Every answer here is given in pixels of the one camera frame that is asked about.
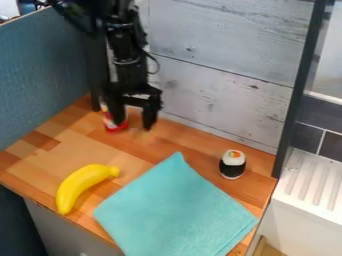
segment wood plank wall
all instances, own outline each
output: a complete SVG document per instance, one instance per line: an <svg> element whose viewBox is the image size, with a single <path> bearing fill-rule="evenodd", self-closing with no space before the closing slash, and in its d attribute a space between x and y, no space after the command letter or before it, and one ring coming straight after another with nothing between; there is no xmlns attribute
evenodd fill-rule
<svg viewBox="0 0 342 256"><path fill-rule="evenodd" d="M313 0L140 0L167 117L275 153Z"/></svg>

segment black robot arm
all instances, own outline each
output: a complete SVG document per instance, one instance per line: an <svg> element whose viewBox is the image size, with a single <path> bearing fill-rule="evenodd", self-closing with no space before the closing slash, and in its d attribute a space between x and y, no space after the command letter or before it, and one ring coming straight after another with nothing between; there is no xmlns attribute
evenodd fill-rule
<svg viewBox="0 0 342 256"><path fill-rule="evenodd" d="M117 81L108 81L103 86L102 100L117 126L126 120L126 105L131 105L143 109L143 126L151 129L162 108L161 91L148 84L147 58L151 56L143 50L147 35L133 0L49 0L49 3L88 35L96 36L100 29L105 31L113 51Z"/></svg>

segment teal towel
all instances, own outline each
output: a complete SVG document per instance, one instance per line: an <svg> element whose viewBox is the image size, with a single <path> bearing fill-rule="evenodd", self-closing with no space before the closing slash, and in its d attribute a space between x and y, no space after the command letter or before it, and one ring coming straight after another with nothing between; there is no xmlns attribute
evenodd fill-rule
<svg viewBox="0 0 342 256"><path fill-rule="evenodd" d="M116 192L93 215L126 256L226 255L257 223L180 153Z"/></svg>

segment cubicle wall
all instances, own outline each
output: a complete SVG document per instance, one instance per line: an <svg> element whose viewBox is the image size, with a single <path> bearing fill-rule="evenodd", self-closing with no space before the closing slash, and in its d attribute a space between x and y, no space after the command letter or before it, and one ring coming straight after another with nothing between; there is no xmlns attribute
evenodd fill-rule
<svg viewBox="0 0 342 256"><path fill-rule="evenodd" d="M0 26L0 149L107 77L104 40L53 9Z"/></svg>

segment yellow banana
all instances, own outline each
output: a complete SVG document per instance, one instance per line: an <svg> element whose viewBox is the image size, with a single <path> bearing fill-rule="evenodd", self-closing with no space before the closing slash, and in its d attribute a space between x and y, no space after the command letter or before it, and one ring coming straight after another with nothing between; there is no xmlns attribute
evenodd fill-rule
<svg viewBox="0 0 342 256"><path fill-rule="evenodd" d="M62 215L68 214L83 191L109 176L119 176L119 169L102 164L90 164L70 174L57 190L58 212Z"/></svg>

